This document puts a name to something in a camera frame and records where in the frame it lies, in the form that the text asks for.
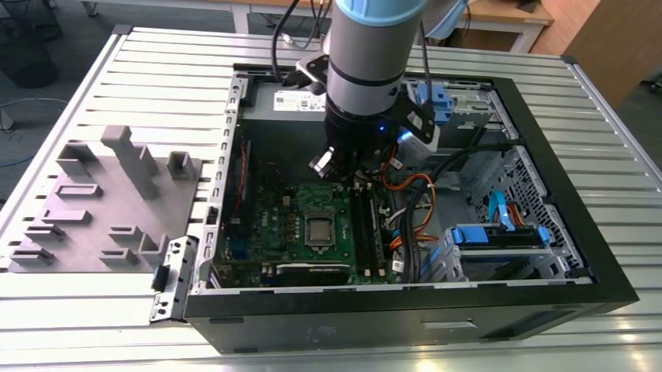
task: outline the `power cable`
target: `power cable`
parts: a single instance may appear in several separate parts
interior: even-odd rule
[[[282,27],[285,26],[286,19],[289,18],[289,15],[292,14],[297,4],[298,4],[298,0],[292,0],[292,3],[289,4],[289,7],[285,10],[285,14],[282,14],[282,17],[277,22],[276,28],[273,29],[273,37],[270,38],[270,68],[273,70],[273,77],[276,78],[276,81],[280,84],[282,83],[282,77],[280,76],[280,69],[277,68],[277,56],[276,56],[277,37],[280,36],[280,32],[282,31]]]

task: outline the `expansion slot bracket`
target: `expansion slot bracket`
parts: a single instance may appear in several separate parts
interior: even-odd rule
[[[149,323],[172,320],[184,322],[188,284],[197,252],[197,239],[182,236],[170,240],[162,264],[153,272],[153,297]]]

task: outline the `blue latch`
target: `blue latch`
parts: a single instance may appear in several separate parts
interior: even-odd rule
[[[451,230],[451,234],[455,244],[481,244],[489,242],[483,226],[457,226]]]
[[[451,234],[452,234],[452,242],[455,244],[464,243],[464,236],[461,236],[461,230],[460,229],[452,229]]]
[[[548,246],[548,244],[551,243],[551,235],[544,226],[537,226],[537,235],[540,235],[541,243]]]
[[[483,226],[459,226],[461,235],[464,236],[464,243],[487,243],[487,232]]]

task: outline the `white label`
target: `white label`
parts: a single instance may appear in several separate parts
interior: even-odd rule
[[[392,157],[392,158],[390,158],[390,161],[389,161],[388,163],[392,165],[392,167],[393,167],[394,169],[400,170],[400,168],[401,168],[401,161],[400,161],[400,160],[397,160],[397,159],[394,159],[394,158]]]
[[[308,91],[276,91],[273,111],[324,112],[326,95],[313,95]]]
[[[401,261],[393,261],[390,265],[390,270],[396,273],[401,273],[404,271],[404,263]]]
[[[392,252],[392,264],[390,264],[390,270],[396,273],[404,272],[404,262],[401,261],[400,256],[397,255],[397,252]]]

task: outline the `metal bracket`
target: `metal bracket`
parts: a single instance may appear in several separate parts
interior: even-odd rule
[[[309,54],[296,62],[296,70],[300,71],[310,81],[308,90],[320,95],[325,92],[328,70],[328,55],[320,50]]]
[[[420,107],[405,95],[398,95],[394,104],[382,115],[427,144],[432,142],[435,136],[433,113],[432,105],[423,104]]]
[[[152,289],[160,293],[153,297],[149,323],[184,321],[184,304],[196,252],[197,239],[193,236],[170,240],[162,264],[153,272]]]

